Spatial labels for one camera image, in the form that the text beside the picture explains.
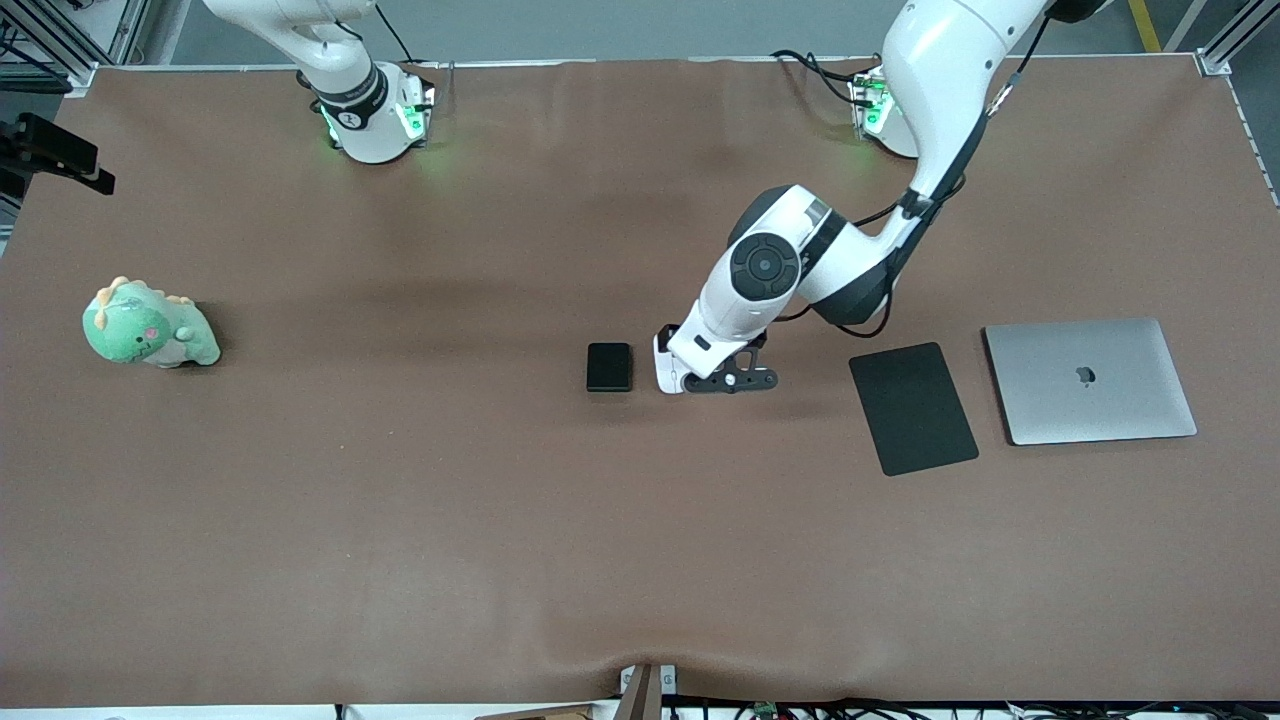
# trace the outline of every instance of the brown table surface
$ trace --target brown table surface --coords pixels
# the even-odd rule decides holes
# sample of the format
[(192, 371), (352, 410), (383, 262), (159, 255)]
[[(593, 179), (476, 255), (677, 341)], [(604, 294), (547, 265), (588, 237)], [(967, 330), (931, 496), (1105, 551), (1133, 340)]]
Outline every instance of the brown table surface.
[[(796, 65), (465, 69), (430, 150), (332, 152), (292, 73), (102, 72), (0, 261), (0, 703), (686, 693), (1238, 698), (1280, 688), (1280, 215), (1190, 58), (1043, 59), (879, 340), (772, 332), (781, 386), (667, 397), (737, 215), (847, 217), (911, 164)], [(116, 274), (224, 360), (79, 329)], [(979, 328), (1156, 315), (1199, 436), (1014, 448)], [(636, 389), (584, 391), (586, 345)], [(846, 365), (942, 345), (980, 448), (887, 478)]]

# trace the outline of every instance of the black clamp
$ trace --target black clamp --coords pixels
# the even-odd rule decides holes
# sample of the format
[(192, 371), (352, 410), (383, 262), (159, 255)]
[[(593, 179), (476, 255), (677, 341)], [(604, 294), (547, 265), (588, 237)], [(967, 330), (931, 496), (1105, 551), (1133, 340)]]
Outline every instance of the black clamp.
[(913, 188), (906, 188), (902, 197), (897, 201), (899, 208), (902, 209), (902, 217), (908, 220), (913, 218), (923, 218), (932, 213), (937, 206), (937, 201), (932, 197), (925, 197)]
[[(755, 340), (746, 343), (746, 347), (724, 360), (705, 379), (692, 373), (685, 375), (685, 392), (733, 395), (736, 392), (773, 389), (778, 387), (778, 374), (760, 365), (760, 348), (764, 347), (767, 340), (768, 336), (760, 333)], [(740, 368), (737, 364), (740, 355), (751, 356), (745, 368)]]
[(22, 199), (27, 178), (19, 173), (49, 173), (102, 195), (115, 192), (115, 176), (99, 167), (96, 145), (32, 113), (0, 123), (0, 192)]

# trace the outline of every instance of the laptop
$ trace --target laptop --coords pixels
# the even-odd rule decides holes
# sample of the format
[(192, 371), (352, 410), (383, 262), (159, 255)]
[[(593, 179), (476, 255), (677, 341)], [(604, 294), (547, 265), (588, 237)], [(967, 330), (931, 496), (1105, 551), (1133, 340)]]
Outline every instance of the laptop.
[(1196, 434), (1155, 318), (989, 325), (983, 334), (1014, 445)]

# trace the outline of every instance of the smartphone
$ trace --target smartphone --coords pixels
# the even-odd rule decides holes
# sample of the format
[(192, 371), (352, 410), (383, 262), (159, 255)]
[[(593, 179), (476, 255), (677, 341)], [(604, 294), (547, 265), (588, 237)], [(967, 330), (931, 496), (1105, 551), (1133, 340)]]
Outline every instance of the smartphone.
[(631, 346), (593, 342), (586, 346), (586, 391), (631, 392)]

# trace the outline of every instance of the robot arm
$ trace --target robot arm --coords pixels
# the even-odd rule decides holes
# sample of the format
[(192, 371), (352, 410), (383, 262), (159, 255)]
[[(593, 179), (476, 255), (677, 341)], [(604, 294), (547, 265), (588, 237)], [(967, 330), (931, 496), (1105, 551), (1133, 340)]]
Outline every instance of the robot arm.
[(361, 163), (387, 163), (425, 141), (434, 90), (392, 63), (374, 63), (338, 23), (374, 12), (374, 0), (205, 0), (293, 60), (337, 146)]
[[(1096, 12), (1103, 0), (1059, 0)], [(915, 176), (884, 228), (864, 234), (800, 186), (774, 188), (748, 208), (730, 247), (678, 327), (654, 338), (658, 384), (678, 393), (698, 380), (737, 375), (732, 361), (800, 295), (828, 323), (861, 324), (884, 307), (902, 265), (960, 182), (987, 126), (986, 100), (1000, 61), (1046, 0), (911, 0), (884, 38), (883, 73), (919, 151)], [(772, 238), (762, 241), (762, 234)], [(773, 254), (796, 274), (764, 283)], [(756, 282), (764, 283), (760, 293)], [(721, 391), (749, 389), (735, 384)]]

